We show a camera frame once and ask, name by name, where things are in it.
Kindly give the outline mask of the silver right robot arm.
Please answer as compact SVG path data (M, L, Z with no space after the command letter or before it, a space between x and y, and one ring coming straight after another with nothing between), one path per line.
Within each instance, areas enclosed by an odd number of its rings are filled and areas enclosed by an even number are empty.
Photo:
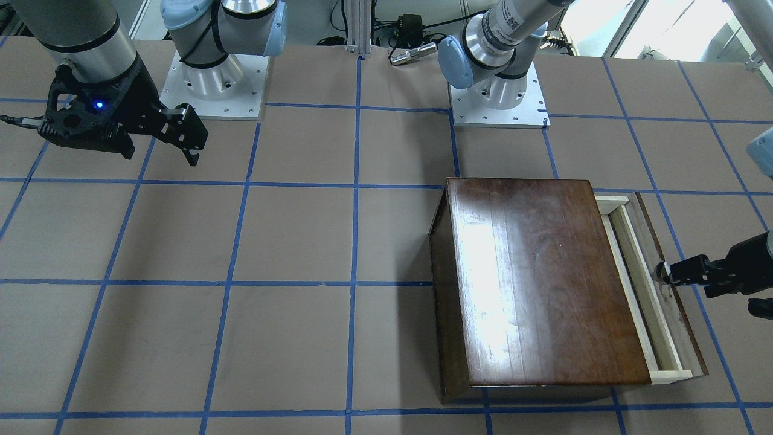
M11 1L56 62L46 111L2 120L53 145L132 159L132 135L196 166L205 119L257 120L284 1Z

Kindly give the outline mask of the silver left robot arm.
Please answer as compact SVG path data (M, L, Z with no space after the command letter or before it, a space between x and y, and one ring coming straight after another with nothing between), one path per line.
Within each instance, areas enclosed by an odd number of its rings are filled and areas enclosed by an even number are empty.
M458 90L492 78L519 79L536 53L527 47L527 39L541 37L550 19L570 6L569 1L499 1L471 16L464 30L439 44L439 66L445 79ZM749 313L769 320L771 299L755 295L771 288L771 253L771 232L767 231L731 246L723 259L698 254L677 263L660 262L655 274L660 283L668 285L701 285L709 299L748 295Z

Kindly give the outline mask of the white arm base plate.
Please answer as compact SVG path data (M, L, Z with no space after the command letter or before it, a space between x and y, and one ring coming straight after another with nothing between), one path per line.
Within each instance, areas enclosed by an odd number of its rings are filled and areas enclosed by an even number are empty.
M494 76L464 90L448 86L454 124L458 127L547 129L551 126L536 65L525 76Z

